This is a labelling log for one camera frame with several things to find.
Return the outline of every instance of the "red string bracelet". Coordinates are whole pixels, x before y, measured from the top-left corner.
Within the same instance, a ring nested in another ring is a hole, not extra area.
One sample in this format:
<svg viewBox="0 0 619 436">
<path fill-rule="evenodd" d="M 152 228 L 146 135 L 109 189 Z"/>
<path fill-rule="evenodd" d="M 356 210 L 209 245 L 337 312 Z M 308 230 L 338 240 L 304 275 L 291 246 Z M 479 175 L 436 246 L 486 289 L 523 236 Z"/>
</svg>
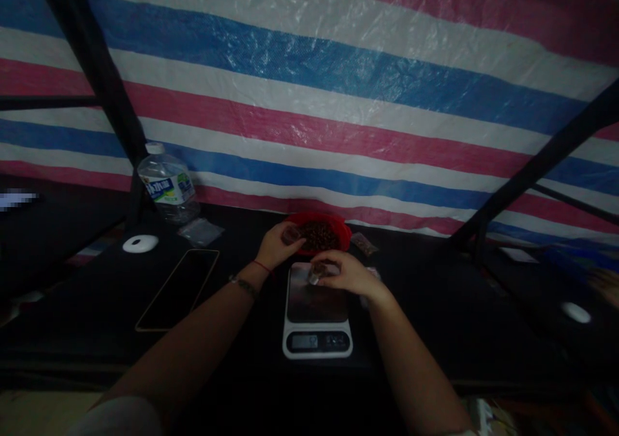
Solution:
<svg viewBox="0 0 619 436">
<path fill-rule="evenodd" d="M 275 281 L 275 274 L 273 273 L 273 270 L 269 270 L 265 265 L 261 264 L 259 261 L 251 261 L 251 263 L 255 263 L 256 265 L 260 265 L 262 268 L 264 268 L 267 272 L 269 272 L 271 274 L 271 278 L 273 278 L 273 281 Z"/>
</svg>

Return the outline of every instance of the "digital kitchen scale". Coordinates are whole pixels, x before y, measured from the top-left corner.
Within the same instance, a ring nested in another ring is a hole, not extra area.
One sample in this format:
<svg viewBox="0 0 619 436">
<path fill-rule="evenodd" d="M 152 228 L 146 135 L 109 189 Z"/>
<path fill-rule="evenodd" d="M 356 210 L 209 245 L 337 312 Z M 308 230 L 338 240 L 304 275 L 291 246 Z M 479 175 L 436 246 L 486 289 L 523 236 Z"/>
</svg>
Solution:
<svg viewBox="0 0 619 436">
<path fill-rule="evenodd" d="M 292 360 L 348 357 L 353 337 L 346 292 L 308 283 L 310 268 L 310 263 L 294 263 L 288 274 L 284 355 Z"/>
</svg>

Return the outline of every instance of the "bracelet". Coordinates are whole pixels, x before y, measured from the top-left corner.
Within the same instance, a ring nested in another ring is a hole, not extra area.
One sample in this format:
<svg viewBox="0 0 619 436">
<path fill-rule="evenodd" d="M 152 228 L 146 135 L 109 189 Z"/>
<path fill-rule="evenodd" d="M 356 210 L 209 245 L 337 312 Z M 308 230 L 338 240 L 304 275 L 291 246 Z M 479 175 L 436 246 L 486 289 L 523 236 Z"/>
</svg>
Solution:
<svg viewBox="0 0 619 436">
<path fill-rule="evenodd" d="M 275 274 L 273 273 L 273 270 L 269 270 L 265 265 L 261 264 L 259 261 L 256 261 L 256 260 L 253 260 L 250 263 L 255 263 L 256 265 L 260 265 L 262 268 L 264 268 L 267 272 L 271 274 L 271 278 L 273 278 L 273 281 L 275 281 Z"/>
<path fill-rule="evenodd" d="M 253 297 L 253 300 L 255 302 L 258 302 L 260 300 L 260 294 L 258 294 L 258 291 L 256 290 L 256 288 L 250 285 L 247 281 L 243 281 L 239 277 L 233 276 L 233 275 L 230 275 L 229 280 L 231 283 L 238 284 L 241 288 L 246 290 L 249 293 L 249 295 Z"/>
</svg>

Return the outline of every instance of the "striped tarp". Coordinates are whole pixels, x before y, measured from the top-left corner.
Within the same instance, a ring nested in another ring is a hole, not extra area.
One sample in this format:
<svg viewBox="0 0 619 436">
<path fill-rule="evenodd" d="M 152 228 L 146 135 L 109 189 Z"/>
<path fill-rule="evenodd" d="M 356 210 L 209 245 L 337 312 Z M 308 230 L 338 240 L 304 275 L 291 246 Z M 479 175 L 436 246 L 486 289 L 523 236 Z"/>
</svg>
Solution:
<svg viewBox="0 0 619 436">
<path fill-rule="evenodd" d="M 0 0 L 0 94 L 89 94 L 44 0 Z M 90 0 L 149 140 L 200 200 L 447 236 L 619 75 L 616 0 Z M 619 212 L 619 126 L 540 184 Z M 0 113 L 0 172 L 129 189 L 96 108 Z M 534 191 L 520 244 L 619 229 Z"/>
</svg>

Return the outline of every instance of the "bottle cap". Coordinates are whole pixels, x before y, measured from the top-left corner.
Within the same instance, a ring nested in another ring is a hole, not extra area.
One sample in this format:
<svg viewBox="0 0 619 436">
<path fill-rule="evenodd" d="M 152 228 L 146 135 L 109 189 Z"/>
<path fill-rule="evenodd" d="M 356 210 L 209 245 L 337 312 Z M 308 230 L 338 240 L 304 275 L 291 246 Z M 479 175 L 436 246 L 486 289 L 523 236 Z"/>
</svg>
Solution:
<svg viewBox="0 0 619 436">
<path fill-rule="evenodd" d="M 161 143 L 146 143 L 146 152 L 149 154 L 165 154 L 166 148 Z"/>
</svg>

